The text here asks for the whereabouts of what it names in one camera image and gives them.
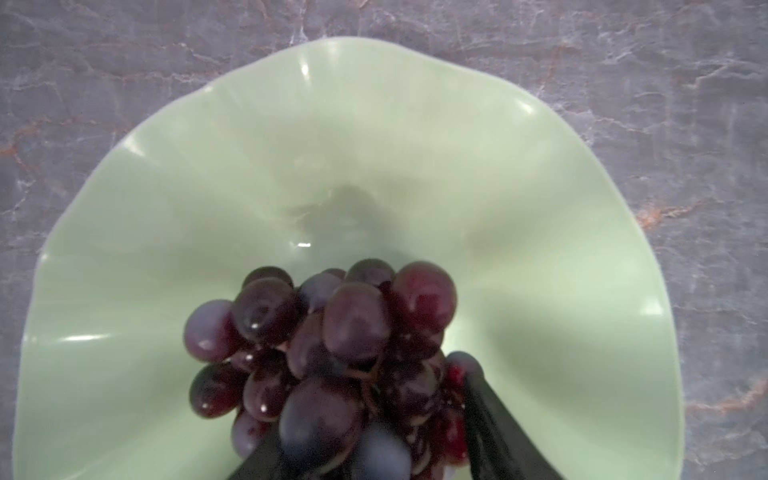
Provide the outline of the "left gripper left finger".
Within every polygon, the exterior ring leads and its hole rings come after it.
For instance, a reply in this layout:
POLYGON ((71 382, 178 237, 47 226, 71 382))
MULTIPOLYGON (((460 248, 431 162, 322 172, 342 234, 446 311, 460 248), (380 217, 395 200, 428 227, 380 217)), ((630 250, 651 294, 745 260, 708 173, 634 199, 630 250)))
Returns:
POLYGON ((288 478, 279 438, 279 428, 273 425, 259 446, 235 469, 228 480, 283 480, 288 478))

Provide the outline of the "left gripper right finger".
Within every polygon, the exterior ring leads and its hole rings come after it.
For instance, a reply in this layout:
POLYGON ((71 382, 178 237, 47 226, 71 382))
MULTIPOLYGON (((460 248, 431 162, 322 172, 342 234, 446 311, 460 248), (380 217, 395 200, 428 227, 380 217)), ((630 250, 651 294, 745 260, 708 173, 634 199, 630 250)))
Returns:
POLYGON ((465 433, 474 479, 562 480, 481 373, 464 377, 465 433))

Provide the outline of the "dark purple fake grape bunch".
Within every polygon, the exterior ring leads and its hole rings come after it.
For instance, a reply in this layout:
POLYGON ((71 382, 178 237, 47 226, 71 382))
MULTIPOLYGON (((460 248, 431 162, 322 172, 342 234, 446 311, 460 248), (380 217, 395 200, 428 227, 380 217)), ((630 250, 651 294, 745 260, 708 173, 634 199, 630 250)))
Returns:
POLYGON ((277 425, 287 479, 448 479, 469 464, 464 377, 480 368, 442 349, 457 304, 427 261, 368 258, 301 283, 257 268, 185 322, 202 363, 190 407, 234 415, 242 463, 277 425))

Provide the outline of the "light green wavy fruit bowl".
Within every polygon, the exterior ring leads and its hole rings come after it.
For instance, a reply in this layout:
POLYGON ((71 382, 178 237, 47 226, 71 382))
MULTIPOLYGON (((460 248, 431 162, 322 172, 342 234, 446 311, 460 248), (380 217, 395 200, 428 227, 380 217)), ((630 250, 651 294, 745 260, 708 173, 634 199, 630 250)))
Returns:
POLYGON ((17 479, 223 479, 228 418, 188 404, 183 324, 279 265, 429 260, 445 336, 569 479, 676 479, 684 407, 663 276, 598 159, 500 78, 331 38, 152 115, 45 242, 22 342, 17 479))

